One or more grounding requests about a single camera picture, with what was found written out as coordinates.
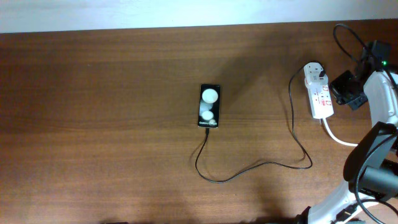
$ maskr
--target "wooden tabletop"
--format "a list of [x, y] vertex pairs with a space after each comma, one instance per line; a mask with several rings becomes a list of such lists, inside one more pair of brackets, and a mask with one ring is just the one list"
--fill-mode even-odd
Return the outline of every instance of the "wooden tabletop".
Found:
[[[309, 170], [268, 165], [227, 184], [201, 179], [198, 95], [202, 83], [221, 85], [220, 127], [198, 164], [207, 177], [259, 161], [307, 166], [290, 134], [287, 85], [309, 60], [330, 80], [354, 68], [333, 40], [335, 24], [1, 34], [0, 222], [268, 222], [314, 206], [343, 179], [353, 148], [312, 118], [303, 73], [292, 96]], [[365, 41], [391, 43], [398, 63], [397, 20], [347, 24]], [[347, 31], [338, 36], [360, 55]], [[333, 106], [338, 138], [358, 142], [371, 129], [368, 104]], [[396, 222], [381, 205], [371, 211]]]

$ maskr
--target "black device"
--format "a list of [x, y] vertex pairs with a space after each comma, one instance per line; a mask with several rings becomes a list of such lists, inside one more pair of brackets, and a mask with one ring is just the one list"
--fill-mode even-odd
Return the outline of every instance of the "black device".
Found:
[[221, 86], [202, 84], [200, 86], [198, 126], [218, 128], [220, 119]]
[[337, 104], [347, 104], [352, 110], [358, 109], [368, 101], [363, 91], [363, 85], [369, 76], [374, 71], [380, 72], [388, 66], [387, 61], [391, 51], [389, 44], [375, 40], [368, 43], [367, 48], [371, 52], [363, 49], [354, 75], [347, 70], [329, 84], [329, 89], [335, 96]]
[[379, 121], [348, 156], [343, 175], [352, 193], [354, 193], [355, 178], [359, 174], [360, 192], [384, 202], [398, 195], [398, 163], [386, 159], [392, 152], [397, 137], [377, 147], [396, 132], [397, 127], [393, 124]]

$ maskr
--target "power strip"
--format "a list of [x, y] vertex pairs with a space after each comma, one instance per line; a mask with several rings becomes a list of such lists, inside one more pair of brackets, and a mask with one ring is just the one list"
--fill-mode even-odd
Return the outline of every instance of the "power strip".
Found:
[[304, 66], [304, 74], [312, 117], [315, 119], [330, 117], [334, 111], [328, 87], [328, 76], [322, 66], [316, 62], [308, 63]]

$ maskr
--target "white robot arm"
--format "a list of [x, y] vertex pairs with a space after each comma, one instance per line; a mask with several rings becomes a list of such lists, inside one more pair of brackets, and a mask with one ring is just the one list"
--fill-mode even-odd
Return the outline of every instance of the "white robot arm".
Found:
[[[394, 73], [391, 75], [393, 79], [398, 82], [398, 75]], [[369, 101], [372, 127], [374, 127], [379, 121], [397, 126], [398, 96], [393, 90], [391, 81], [387, 74], [385, 72], [373, 72], [364, 84], [364, 92]], [[375, 199], [371, 194], [359, 193], [359, 197], [361, 200]], [[377, 205], [378, 203], [366, 202], [363, 204], [368, 208]], [[344, 224], [360, 212], [362, 212], [362, 209], [358, 206], [354, 193], [349, 189], [349, 182], [343, 179], [340, 185], [329, 196], [327, 196], [323, 202], [310, 208], [308, 211], [307, 223]]]

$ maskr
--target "plug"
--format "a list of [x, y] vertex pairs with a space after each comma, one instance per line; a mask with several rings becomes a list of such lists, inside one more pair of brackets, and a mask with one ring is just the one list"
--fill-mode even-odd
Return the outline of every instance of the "plug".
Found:
[[305, 86], [316, 88], [318, 91], [328, 84], [328, 76], [319, 63], [311, 62], [304, 66]]

